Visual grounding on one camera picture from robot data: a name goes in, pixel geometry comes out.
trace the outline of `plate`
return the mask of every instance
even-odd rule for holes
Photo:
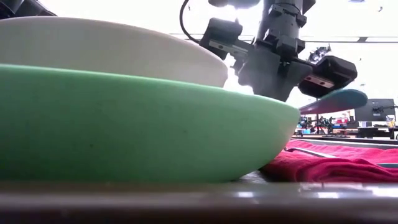
[[[297,108],[155,78],[0,65],[0,180],[227,182],[272,160]]]
[[[67,17],[0,21],[0,63],[164,78],[223,87],[228,68],[199,45],[153,30]]]

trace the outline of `black mount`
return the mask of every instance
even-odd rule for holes
[[[56,16],[38,0],[0,0],[0,19],[24,16]]]
[[[398,108],[398,106],[396,106],[396,105],[394,105],[394,106],[373,106],[372,112],[383,114],[384,109],[396,109],[396,108]]]
[[[231,4],[248,8],[260,0],[209,0],[214,6]],[[357,77],[353,63],[325,56],[316,64],[299,59],[305,48],[299,30],[304,14],[315,0],[263,0],[262,20],[254,41],[238,40],[243,27],[237,22],[210,19],[200,45],[224,60],[231,54],[240,85],[250,85],[254,94],[286,101],[293,87],[303,94],[321,98],[345,87]]]

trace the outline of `desk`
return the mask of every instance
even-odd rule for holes
[[[395,139],[394,131],[398,131],[398,128],[358,128],[357,138],[389,137]]]
[[[352,131],[357,131],[357,130],[358,129],[356,129],[356,128],[347,128],[347,129],[335,128],[335,129],[333,129],[333,133],[344,134],[345,132],[352,132]]]
[[[365,138],[333,138],[333,137],[292,137],[295,140],[308,141],[311,144],[322,146],[352,146],[370,147],[378,149],[397,149],[398,141],[390,139],[365,139]]]
[[[303,134],[303,135],[293,135],[293,139],[301,139],[301,138],[356,138],[355,134],[347,134],[347,135],[327,135],[327,134]]]

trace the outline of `red towel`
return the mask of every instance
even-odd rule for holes
[[[261,171],[276,181],[289,182],[398,182],[398,168],[378,163],[398,163],[398,149],[317,146],[291,140],[286,148],[299,147],[339,158],[321,158],[304,152],[282,151]]]

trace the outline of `ceiling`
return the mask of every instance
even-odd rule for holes
[[[168,34],[181,34],[178,12],[183,0],[112,0],[103,4],[97,0],[40,0],[59,16],[82,17],[120,22],[145,27]],[[234,19],[238,15],[244,35],[256,33],[262,6],[236,12],[231,7],[216,8],[206,0],[190,0],[185,12],[185,26],[192,34],[204,33],[211,17]],[[398,36],[396,24],[397,0],[318,0],[306,14],[304,37]]]

